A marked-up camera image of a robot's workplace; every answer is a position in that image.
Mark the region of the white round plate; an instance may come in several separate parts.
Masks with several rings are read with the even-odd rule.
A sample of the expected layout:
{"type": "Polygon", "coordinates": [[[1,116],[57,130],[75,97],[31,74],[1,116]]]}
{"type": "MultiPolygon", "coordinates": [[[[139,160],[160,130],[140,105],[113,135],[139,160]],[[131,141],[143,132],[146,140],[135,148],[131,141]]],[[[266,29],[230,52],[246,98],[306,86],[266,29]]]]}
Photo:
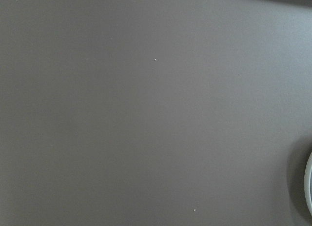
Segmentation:
{"type": "Polygon", "coordinates": [[[310,214],[312,215],[312,153],[310,154],[304,174],[304,193],[306,204],[310,214]]]}

